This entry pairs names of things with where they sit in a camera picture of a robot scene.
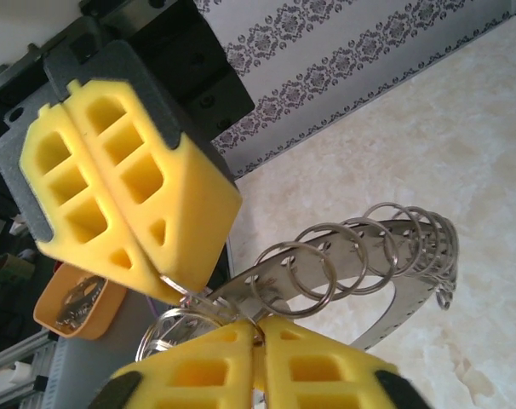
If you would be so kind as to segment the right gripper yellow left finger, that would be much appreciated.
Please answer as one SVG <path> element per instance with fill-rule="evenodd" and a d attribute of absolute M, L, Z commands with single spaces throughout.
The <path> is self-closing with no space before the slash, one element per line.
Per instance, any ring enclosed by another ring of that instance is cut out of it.
<path fill-rule="evenodd" d="M 248 321 L 217 328 L 112 374 L 95 408 L 251 408 L 253 343 Z"/>

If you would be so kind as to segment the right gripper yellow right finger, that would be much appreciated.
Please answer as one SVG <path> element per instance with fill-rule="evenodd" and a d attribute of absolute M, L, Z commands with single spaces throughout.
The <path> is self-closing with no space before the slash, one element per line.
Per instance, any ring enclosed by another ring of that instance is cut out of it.
<path fill-rule="evenodd" d="M 279 317 L 258 326 L 268 408 L 411 407 L 411 383 L 395 365 Z"/>

